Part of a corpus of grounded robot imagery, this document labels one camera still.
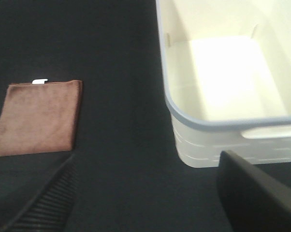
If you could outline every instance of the microfiber cloth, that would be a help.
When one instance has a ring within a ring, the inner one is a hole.
[[[82,81],[10,84],[0,115],[0,156],[72,150]]]

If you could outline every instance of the white plastic basket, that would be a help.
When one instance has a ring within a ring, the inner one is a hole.
[[[180,158],[291,161],[291,0],[156,0]]]

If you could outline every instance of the plastic bin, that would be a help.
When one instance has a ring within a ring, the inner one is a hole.
[[[291,161],[291,0],[156,0],[180,158]]]

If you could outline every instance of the brown towel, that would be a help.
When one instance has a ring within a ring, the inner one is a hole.
[[[73,148],[82,81],[11,84],[0,116],[0,156]]]

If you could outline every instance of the black carpet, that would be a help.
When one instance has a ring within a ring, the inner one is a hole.
[[[232,231],[217,169],[177,156],[154,0],[0,0],[0,111],[37,78],[84,81],[67,232]]]

